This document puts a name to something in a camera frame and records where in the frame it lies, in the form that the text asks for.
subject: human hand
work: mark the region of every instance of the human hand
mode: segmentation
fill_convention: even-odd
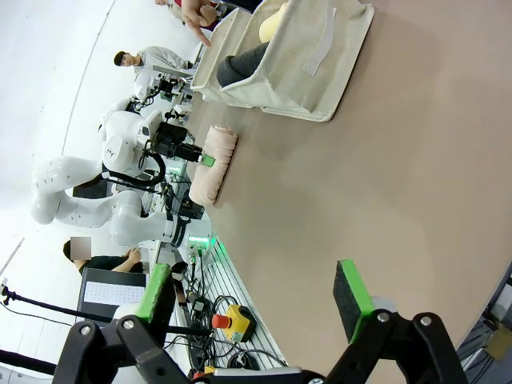
[[[130,254],[128,254],[128,259],[132,261],[133,264],[136,264],[141,261],[141,250],[140,248],[134,248],[130,250]]]
[[[217,11],[210,5],[210,0],[182,0],[182,18],[205,46],[211,46],[201,30],[202,26],[209,26],[217,18]]]

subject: beige towel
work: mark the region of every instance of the beige towel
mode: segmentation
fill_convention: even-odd
[[[211,126],[202,152],[215,159],[214,166],[198,164],[190,187],[190,199],[201,206],[211,206],[217,200],[227,167],[230,164],[237,135],[228,126]]]

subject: green gripper pad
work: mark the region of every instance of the green gripper pad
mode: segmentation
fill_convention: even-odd
[[[333,295],[346,338],[349,342],[354,342],[365,319],[375,309],[354,261],[341,260],[336,265]]]
[[[148,324],[153,320],[153,314],[158,303],[158,297],[162,292],[162,288],[164,287],[164,283],[166,282],[169,274],[170,267],[167,264],[156,264],[151,272],[150,280],[136,313],[138,318]]]

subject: tan table surface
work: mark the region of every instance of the tan table surface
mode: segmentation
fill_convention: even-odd
[[[459,344],[512,259],[512,2],[373,4],[332,121],[196,98],[188,124],[199,144],[212,123],[239,132],[208,215],[290,364],[323,373],[346,347],[337,260]]]

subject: person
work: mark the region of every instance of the person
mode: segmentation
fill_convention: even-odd
[[[167,6],[172,15],[185,25],[185,21],[182,16],[182,0],[154,0],[154,3],[159,6]],[[215,8],[218,3],[210,1],[209,5],[212,8]],[[215,20],[208,26],[201,26],[201,28],[204,28],[205,30],[214,30],[218,24],[217,11],[213,9],[211,12],[215,12],[215,15],[212,13],[212,17],[215,16]]]
[[[123,256],[94,256],[90,260],[71,260],[71,240],[64,243],[62,248],[64,255],[83,274],[85,268],[96,270],[113,270],[114,272],[135,272],[143,273],[141,263],[141,251],[139,248],[128,250]]]
[[[263,0],[225,0],[229,4],[243,8],[251,13]],[[154,0],[159,6],[167,4],[165,0]],[[210,0],[182,0],[182,18],[185,24],[195,33],[205,46],[211,46],[210,40],[202,32],[201,28],[209,26],[217,17],[215,9],[210,5]]]
[[[141,69],[152,70],[153,66],[161,66],[171,70],[189,70],[192,63],[180,58],[175,52],[163,46],[148,46],[135,56],[120,51],[114,56],[116,66],[132,66],[138,74]]]

